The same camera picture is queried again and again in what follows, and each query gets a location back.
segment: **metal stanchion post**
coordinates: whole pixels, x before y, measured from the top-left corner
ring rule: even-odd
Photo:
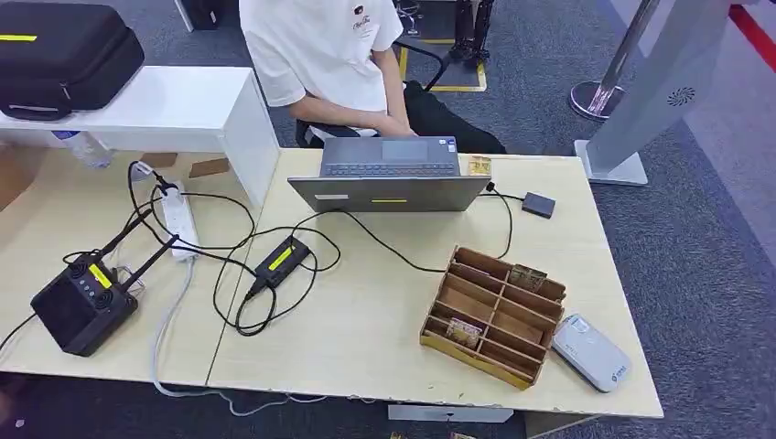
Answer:
[[[578,83],[571,89],[568,102],[575,112],[599,122],[606,121],[611,116],[625,95],[625,91],[617,86],[625,61],[637,48],[641,34],[649,25],[659,3],[660,0],[641,0],[639,9],[630,22],[628,31],[625,32],[625,38],[622,39],[603,80],[587,80]]]

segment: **laptop touchpad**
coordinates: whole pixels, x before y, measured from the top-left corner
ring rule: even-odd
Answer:
[[[428,159],[428,144],[407,140],[386,140],[383,142],[384,162],[425,162]]]

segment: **white t-shirt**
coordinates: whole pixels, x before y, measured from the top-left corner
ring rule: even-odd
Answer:
[[[370,55],[404,31],[392,0],[241,0],[240,19],[270,106],[307,91],[354,110],[387,110]]]

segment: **black carrying case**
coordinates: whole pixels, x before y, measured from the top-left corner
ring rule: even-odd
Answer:
[[[56,121],[99,110],[145,60],[135,32],[106,5],[0,3],[0,111]]]

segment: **water bottle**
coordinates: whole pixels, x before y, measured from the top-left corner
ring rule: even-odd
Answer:
[[[99,169],[108,167],[113,151],[105,148],[93,135],[82,131],[52,131],[84,165]]]

